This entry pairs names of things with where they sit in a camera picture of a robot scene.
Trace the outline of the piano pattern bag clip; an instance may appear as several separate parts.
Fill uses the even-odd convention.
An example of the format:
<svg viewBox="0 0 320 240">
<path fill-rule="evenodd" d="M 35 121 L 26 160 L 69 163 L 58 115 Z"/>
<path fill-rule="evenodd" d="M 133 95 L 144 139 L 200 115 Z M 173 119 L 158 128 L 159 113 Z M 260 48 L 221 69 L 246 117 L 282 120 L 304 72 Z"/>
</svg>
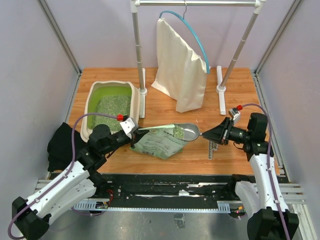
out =
<svg viewBox="0 0 320 240">
<path fill-rule="evenodd" d="M 208 160 L 213 159 L 213 154 L 217 150 L 218 150 L 218 144 L 213 141 L 209 141 L 208 142 Z"/>
</svg>

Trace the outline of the green cat litter bag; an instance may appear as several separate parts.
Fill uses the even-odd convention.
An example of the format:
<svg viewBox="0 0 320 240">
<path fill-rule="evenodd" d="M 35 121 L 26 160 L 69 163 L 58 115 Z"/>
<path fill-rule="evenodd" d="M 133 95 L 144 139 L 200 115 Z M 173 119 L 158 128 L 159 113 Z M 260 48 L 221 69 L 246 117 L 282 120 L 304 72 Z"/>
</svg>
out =
<svg viewBox="0 0 320 240">
<path fill-rule="evenodd" d="M 184 129 L 177 124 L 141 128 L 147 133 L 130 149 L 133 152 L 168 159 L 182 152 L 188 143 L 184 140 Z"/>
</svg>

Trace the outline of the grey metal scoop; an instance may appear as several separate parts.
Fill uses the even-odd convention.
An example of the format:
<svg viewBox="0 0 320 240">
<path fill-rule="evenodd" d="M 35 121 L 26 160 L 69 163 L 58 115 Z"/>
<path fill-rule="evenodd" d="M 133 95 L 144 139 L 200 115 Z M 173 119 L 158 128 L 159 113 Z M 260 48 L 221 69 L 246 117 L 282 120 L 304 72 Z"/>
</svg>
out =
<svg viewBox="0 0 320 240">
<path fill-rule="evenodd" d="M 176 139 L 187 142 L 195 141 L 202 133 L 199 127 L 194 123 L 175 123 L 173 128 L 173 136 Z"/>
</svg>

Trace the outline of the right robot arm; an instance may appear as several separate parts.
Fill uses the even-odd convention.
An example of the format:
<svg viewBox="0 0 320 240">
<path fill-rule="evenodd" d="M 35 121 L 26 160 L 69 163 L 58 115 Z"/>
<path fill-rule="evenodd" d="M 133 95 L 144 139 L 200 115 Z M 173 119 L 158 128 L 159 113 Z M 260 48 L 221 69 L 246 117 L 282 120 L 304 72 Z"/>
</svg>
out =
<svg viewBox="0 0 320 240">
<path fill-rule="evenodd" d="M 242 144 L 254 173 L 255 183 L 246 175 L 232 176 L 226 188 L 232 200 L 240 199 L 248 216 L 250 240 L 291 240 L 299 226 L 297 214 L 291 213 L 281 193 L 275 170 L 274 153 L 266 141 L 268 117 L 254 112 L 247 129 L 235 126 L 236 113 L 231 112 L 218 126 L 203 132 L 204 139 L 219 145 L 230 141 Z"/>
</svg>

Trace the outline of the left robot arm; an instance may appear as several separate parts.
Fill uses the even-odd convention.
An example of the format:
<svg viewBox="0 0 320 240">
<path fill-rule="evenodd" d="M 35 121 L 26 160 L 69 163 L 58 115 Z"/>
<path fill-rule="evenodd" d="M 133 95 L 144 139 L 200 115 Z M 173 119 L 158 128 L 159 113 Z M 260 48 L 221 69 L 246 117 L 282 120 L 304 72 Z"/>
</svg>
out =
<svg viewBox="0 0 320 240">
<path fill-rule="evenodd" d="M 127 144 L 134 146 L 147 133 L 148 130 L 129 126 L 111 133 L 105 124 L 96 126 L 74 163 L 38 192 L 13 201 L 11 225 L 19 229 L 23 238 L 38 240 L 57 218 L 80 201 L 104 197 L 110 185 L 98 169 L 117 149 Z"/>
</svg>

